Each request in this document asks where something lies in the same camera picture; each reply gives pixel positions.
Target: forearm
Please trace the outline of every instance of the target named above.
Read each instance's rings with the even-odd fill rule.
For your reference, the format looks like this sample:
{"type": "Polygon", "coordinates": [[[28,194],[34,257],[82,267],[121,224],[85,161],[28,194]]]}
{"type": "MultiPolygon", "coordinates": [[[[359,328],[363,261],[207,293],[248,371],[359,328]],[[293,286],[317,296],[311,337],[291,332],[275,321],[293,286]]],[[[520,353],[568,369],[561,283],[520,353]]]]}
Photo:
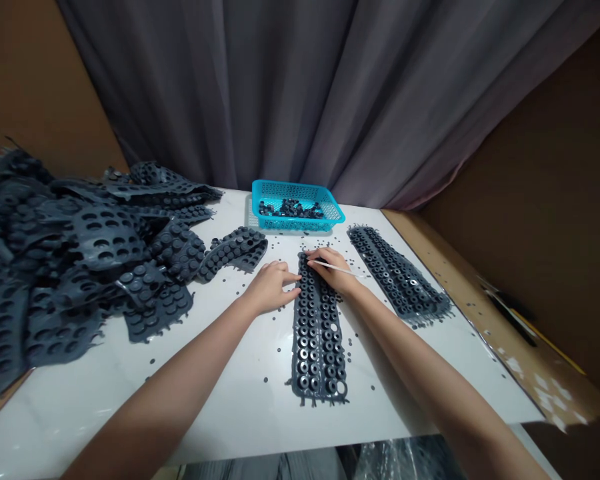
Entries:
{"type": "Polygon", "coordinates": [[[360,285],[356,306],[402,382],[472,478],[544,478],[544,472],[480,394],[402,320],[360,285]],[[510,465],[520,461],[519,465],[510,465]]]}
{"type": "Polygon", "coordinates": [[[256,315],[242,297],[234,301],[127,400],[63,478],[150,479],[190,428],[256,315]]]}

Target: person's left hand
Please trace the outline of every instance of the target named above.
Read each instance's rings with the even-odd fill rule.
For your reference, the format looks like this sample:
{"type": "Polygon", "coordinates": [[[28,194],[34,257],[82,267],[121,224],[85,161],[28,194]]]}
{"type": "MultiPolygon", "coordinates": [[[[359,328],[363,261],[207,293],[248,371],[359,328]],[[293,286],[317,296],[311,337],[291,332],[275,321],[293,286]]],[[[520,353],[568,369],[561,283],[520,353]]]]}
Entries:
{"type": "Polygon", "coordinates": [[[299,288],[284,292],[282,287],[297,282],[301,278],[302,275],[296,275],[289,271],[287,262],[274,260],[263,265],[242,298],[250,307],[254,308],[257,315],[275,310],[300,295],[299,288]]]}

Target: person's right hand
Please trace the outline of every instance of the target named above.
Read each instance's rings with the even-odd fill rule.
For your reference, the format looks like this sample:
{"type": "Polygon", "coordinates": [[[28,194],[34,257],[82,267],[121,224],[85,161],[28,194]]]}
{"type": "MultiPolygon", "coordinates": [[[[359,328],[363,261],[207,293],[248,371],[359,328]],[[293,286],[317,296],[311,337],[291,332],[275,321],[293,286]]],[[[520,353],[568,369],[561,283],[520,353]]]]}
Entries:
{"type": "Polygon", "coordinates": [[[350,295],[356,288],[358,288],[358,286],[360,286],[360,282],[358,282],[353,275],[348,275],[338,270],[330,269],[312,262],[312,260],[322,258],[326,263],[330,263],[334,267],[339,267],[344,270],[351,270],[349,268],[349,264],[347,264],[347,261],[340,254],[340,252],[327,247],[318,250],[308,250],[305,253],[307,254],[307,260],[309,261],[308,266],[316,270],[316,272],[318,272],[318,274],[324,278],[324,280],[326,280],[326,282],[330,284],[334,290],[342,293],[343,295],[350,295]]]}

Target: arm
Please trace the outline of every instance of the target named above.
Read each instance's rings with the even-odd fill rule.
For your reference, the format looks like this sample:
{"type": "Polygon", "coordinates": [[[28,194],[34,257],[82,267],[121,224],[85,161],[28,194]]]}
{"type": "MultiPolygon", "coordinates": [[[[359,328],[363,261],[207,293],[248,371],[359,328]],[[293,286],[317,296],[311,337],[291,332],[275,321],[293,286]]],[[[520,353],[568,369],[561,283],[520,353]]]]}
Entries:
{"type": "Polygon", "coordinates": [[[398,376],[446,438],[472,479],[548,478],[500,416],[450,364],[355,277],[332,249],[308,251],[309,266],[360,312],[398,376]]]}
{"type": "Polygon", "coordinates": [[[176,449],[211,394],[251,322],[294,300],[300,280],[286,263],[262,267],[246,292],[136,391],[62,476],[150,479],[176,449]]]}

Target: hand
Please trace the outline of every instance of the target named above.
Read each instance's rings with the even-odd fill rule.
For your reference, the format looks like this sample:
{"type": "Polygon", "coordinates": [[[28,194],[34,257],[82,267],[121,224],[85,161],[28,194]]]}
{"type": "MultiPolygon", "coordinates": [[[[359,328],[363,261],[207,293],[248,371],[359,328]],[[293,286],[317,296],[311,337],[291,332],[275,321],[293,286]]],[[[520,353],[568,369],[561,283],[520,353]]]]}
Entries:
{"type": "Polygon", "coordinates": [[[360,282],[358,282],[354,276],[312,262],[312,260],[322,258],[326,263],[330,263],[334,267],[340,267],[350,271],[349,264],[340,252],[327,247],[318,250],[308,250],[305,253],[308,257],[307,260],[309,261],[308,266],[316,270],[316,272],[318,272],[318,274],[324,278],[334,290],[343,295],[350,295],[358,288],[358,286],[360,286],[360,282]]]}
{"type": "Polygon", "coordinates": [[[289,271],[287,262],[274,260],[264,264],[242,298],[254,309],[256,315],[275,310],[300,295],[299,288],[284,292],[282,287],[297,282],[301,278],[302,275],[296,275],[289,271]]]}

